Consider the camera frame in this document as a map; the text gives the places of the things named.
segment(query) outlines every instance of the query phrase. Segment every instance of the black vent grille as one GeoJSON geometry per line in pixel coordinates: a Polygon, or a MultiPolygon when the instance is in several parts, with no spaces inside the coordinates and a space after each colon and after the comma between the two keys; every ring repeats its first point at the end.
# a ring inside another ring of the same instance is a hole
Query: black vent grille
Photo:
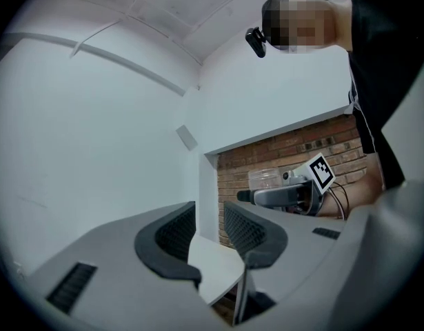
{"type": "Polygon", "coordinates": [[[288,240],[281,226],[251,213],[254,207],[248,203],[224,203],[224,229],[248,270],[273,265],[288,240]]]}
{"type": "Polygon", "coordinates": [[[155,241],[169,255],[187,263],[190,242],[195,231],[195,207],[192,206],[159,228],[155,234],[155,241]]]}
{"type": "Polygon", "coordinates": [[[266,239],[265,228],[246,216],[224,206],[224,224],[230,241],[236,251],[245,259],[245,254],[261,245],[266,239]]]}
{"type": "Polygon", "coordinates": [[[323,237],[331,238],[331,239],[337,239],[339,235],[341,235],[340,232],[337,232],[336,230],[327,229],[327,228],[315,228],[313,230],[313,233],[321,235],[323,237]]]}
{"type": "Polygon", "coordinates": [[[62,312],[69,314],[96,270],[96,267],[85,263],[76,264],[52,291],[47,300],[62,312]]]}

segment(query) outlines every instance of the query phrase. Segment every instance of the brick wall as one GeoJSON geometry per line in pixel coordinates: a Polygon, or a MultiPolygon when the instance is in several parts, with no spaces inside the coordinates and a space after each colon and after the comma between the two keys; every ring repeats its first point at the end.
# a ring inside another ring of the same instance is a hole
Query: brick wall
{"type": "Polygon", "coordinates": [[[224,231],[224,201],[237,201],[239,190],[248,190],[248,171],[280,169],[281,174],[322,152],[336,175],[336,182],[349,185],[366,171],[365,156],[353,116],[322,121],[250,145],[222,152],[218,158],[219,241],[230,246],[224,231]]]}

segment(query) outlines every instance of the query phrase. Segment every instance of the black slot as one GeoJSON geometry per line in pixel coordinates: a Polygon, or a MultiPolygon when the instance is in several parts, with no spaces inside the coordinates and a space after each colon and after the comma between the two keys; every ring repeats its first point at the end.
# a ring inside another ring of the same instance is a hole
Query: black slot
{"type": "Polygon", "coordinates": [[[77,263],[46,300],[62,312],[69,314],[96,270],[95,266],[77,263]]]}
{"type": "Polygon", "coordinates": [[[315,228],[313,230],[314,234],[321,235],[322,237],[327,237],[336,240],[339,235],[341,235],[340,232],[337,232],[336,230],[331,230],[327,228],[315,228]]]}

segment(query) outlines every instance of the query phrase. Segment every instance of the black shirt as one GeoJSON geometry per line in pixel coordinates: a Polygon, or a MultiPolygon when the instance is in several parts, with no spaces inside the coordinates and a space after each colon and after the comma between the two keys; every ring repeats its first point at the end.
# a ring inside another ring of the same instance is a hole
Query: black shirt
{"type": "Polygon", "coordinates": [[[364,153],[377,152],[386,188],[400,185],[403,173],[382,135],[424,62],[421,32],[407,20],[403,0],[351,0],[352,72],[350,101],[364,153]]]}

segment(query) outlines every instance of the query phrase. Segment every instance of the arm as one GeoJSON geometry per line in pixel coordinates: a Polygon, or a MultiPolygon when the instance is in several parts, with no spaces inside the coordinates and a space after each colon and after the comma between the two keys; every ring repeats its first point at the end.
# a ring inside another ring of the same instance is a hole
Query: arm
{"type": "MultiPolygon", "coordinates": [[[[345,188],[348,199],[350,200],[350,212],[357,206],[374,203],[382,193],[382,178],[378,157],[375,153],[372,153],[367,154],[366,159],[366,174],[360,180],[345,188]]],[[[332,189],[344,210],[347,210],[347,200],[343,190],[337,185],[333,185],[332,189]]],[[[324,198],[322,208],[318,213],[318,217],[339,217],[340,215],[341,212],[336,201],[327,194],[324,198]]]]}

